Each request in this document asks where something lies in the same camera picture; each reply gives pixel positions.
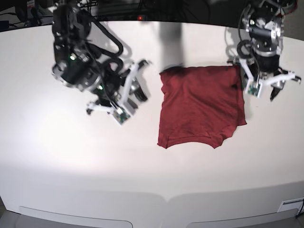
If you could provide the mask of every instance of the white table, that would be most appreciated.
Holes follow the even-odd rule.
[[[195,142],[165,150],[156,144],[159,72],[181,63],[225,65],[227,53],[236,53],[237,31],[135,21],[108,26],[131,47],[125,59],[153,62],[142,77],[149,101],[123,126],[105,113],[87,116],[94,97],[52,77],[50,26],[0,33],[0,195],[8,210],[184,228],[275,213],[282,200],[304,196],[303,85],[288,82],[272,103],[271,88],[261,99],[244,96],[248,124],[215,150]],[[95,27],[90,38],[105,46]],[[304,77],[304,42],[284,38],[284,45],[281,66]]]

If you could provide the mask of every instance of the white tabletop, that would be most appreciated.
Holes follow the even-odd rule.
[[[124,59],[152,61],[142,76],[149,101],[123,126],[105,113],[87,116],[94,96],[52,77],[50,26],[0,33],[0,195],[9,210],[177,228],[274,213],[282,200],[304,195],[303,85],[287,82],[272,103],[271,88],[260,99],[245,95],[247,125],[215,150],[196,142],[165,150],[157,145],[159,73],[180,64],[226,65],[237,31],[135,21],[108,26],[125,43]],[[114,48],[96,28],[90,39]],[[304,77],[303,53],[304,42],[284,38],[281,67]]]

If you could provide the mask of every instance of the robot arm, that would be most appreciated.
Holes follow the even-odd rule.
[[[280,68],[279,59],[283,51],[284,17],[297,7],[297,0],[252,0],[243,10],[239,21],[240,43],[237,46],[239,63],[248,78],[246,93],[260,97],[264,86],[272,86],[272,101],[286,81],[301,82],[294,72]],[[240,26],[244,25],[250,40],[243,40]]]
[[[77,0],[61,0],[53,7],[52,31],[56,62],[53,75],[67,87],[77,88],[81,92],[89,91],[98,97],[95,102],[87,105],[88,114],[94,110],[106,111],[122,124],[135,113],[136,105],[129,99],[131,94],[135,94],[142,102],[147,100],[136,75],[148,63],[143,60],[121,72],[124,67],[119,58],[124,51],[122,43],[91,14],[81,9],[82,4]],[[102,49],[86,39],[92,23],[118,46],[116,53]],[[102,55],[109,58],[101,63],[97,59]]]

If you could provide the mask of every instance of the red t-shirt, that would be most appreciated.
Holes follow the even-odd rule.
[[[239,67],[174,67],[161,79],[159,146],[201,142],[216,148],[246,124]]]

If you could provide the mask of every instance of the red cloth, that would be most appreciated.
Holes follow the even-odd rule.
[[[217,148],[246,124],[239,67],[175,67],[161,79],[159,146],[201,142]]]

